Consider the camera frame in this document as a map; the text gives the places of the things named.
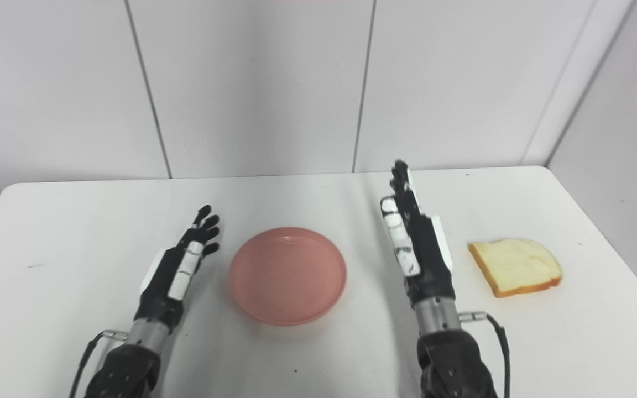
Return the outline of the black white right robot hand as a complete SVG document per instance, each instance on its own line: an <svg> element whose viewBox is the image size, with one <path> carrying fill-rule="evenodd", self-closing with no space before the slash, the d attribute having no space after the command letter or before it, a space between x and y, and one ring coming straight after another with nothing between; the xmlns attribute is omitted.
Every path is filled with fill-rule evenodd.
<svg viewBox="0 0 637 398"><path fill-rule="evenodd" d="M393 193L382 197L380 211L410 307L431 299L454 300L453 261L440 220L422 211L407 163L397 159L391 174Z"/></svg>

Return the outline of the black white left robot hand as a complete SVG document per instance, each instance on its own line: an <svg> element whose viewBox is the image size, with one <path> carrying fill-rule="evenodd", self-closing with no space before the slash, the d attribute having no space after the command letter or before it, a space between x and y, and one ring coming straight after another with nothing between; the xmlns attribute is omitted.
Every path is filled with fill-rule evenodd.
<svg viewBox="0 0 637 398"><path fill-rule="evenodd" d="M213 242L220 217L201 207L175 246L165 250L140 295L134 321L157 322L173 333L184 317L184 299L202 260L220 248Z"/></svg>

